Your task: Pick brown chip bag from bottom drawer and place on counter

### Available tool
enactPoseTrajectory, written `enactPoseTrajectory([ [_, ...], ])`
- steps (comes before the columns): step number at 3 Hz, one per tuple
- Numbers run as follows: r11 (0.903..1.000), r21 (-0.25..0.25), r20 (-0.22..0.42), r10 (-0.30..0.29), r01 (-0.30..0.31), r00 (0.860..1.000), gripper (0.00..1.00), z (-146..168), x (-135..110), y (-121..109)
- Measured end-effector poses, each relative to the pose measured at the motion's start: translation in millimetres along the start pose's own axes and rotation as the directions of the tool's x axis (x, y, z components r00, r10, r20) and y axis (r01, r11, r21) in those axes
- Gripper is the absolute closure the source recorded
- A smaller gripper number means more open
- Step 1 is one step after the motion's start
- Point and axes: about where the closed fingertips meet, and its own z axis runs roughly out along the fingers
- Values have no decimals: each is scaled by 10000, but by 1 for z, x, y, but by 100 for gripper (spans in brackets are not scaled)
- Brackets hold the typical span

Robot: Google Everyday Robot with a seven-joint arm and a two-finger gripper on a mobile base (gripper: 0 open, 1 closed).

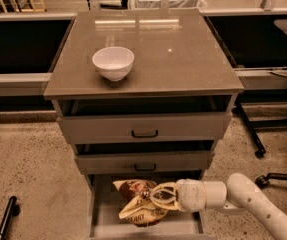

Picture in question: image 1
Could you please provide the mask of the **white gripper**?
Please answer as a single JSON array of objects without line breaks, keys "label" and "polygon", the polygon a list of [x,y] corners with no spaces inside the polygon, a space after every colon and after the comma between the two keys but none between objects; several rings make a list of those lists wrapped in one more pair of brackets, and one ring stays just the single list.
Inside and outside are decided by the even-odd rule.
[{"label": "white gripper", "polygon": [[161,183],[150,191],[150,200],[166,210],[199,212],[205,208],[205,188],[201,181],[192,179]]}]

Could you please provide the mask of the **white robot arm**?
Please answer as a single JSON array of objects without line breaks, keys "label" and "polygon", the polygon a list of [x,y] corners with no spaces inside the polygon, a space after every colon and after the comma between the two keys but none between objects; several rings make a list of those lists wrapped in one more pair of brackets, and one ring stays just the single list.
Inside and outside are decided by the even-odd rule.
[{"label": "white robot arm", "polygon": [[180,179],[157,185],[149,199],[156,206],[194,213],[205,209],[250,212],[276,240],[287,240],[287,215],[247,176],[233,173],[226,183]]}]

